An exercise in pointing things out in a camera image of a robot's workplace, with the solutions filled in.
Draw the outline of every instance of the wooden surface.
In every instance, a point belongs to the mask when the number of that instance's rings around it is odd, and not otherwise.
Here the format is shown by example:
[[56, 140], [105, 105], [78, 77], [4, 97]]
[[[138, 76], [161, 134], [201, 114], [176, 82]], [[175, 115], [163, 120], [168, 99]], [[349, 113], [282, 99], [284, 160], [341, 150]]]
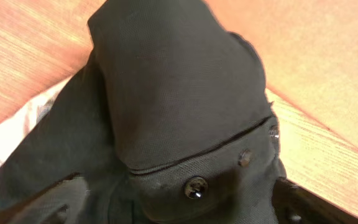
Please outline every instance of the wooden surface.
[[[270, 96], [290, 177], [358, 214], [358, 1], [207, 2], [255, 45], [269, 89], [292, 104]], [[85, 64], [86, 21], [102, 3], [0, 1], [0, 122]]]

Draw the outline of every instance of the folded cloth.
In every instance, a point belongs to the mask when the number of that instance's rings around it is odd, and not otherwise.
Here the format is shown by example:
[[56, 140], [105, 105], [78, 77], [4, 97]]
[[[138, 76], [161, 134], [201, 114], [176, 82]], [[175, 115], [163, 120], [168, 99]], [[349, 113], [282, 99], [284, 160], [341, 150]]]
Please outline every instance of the folded cloth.
[[110, 0], [89, 29], [88, 63], [0, 168], [0, 211], [80, 172], [78, 223], [276, 223], [254, 48], [199, 0]]

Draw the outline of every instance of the garment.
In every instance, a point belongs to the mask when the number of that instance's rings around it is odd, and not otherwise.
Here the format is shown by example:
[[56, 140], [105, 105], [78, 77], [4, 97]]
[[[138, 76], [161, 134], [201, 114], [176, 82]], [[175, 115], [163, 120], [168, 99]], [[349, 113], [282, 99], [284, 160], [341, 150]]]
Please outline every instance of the garment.
[[110, 0], [88, 25], [88, 63], [0, 168], [0, 211], [80, 172], [78, 223], [276, 223], [278, 121], [250, 43], [197, 0]]

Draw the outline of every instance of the black garment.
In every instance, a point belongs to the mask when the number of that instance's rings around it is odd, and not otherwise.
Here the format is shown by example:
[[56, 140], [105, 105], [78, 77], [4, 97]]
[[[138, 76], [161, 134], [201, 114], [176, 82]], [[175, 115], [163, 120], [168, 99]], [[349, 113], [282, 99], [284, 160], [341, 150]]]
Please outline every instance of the black garment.
[[254, 48], [199, 0], [110, 0], [89, 29], [87, 65], [0, 168], [0, 211], [81, 172], [78, 223], [276, 223], [285, 171]]

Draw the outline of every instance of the black fabric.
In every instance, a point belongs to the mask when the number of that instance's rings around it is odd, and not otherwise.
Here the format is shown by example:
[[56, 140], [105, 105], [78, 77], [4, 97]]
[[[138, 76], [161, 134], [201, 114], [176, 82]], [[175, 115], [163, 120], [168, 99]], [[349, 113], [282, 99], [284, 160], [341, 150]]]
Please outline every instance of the black fabric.
[[[78, 223], [276, 223], [285, 171], [254, 48], [199, 0], [109, 0], [88, 24], [88, 63], [0, 168], [0, 211], [80, 172]], [[199, 200], [183, 191], [195, 176]]]

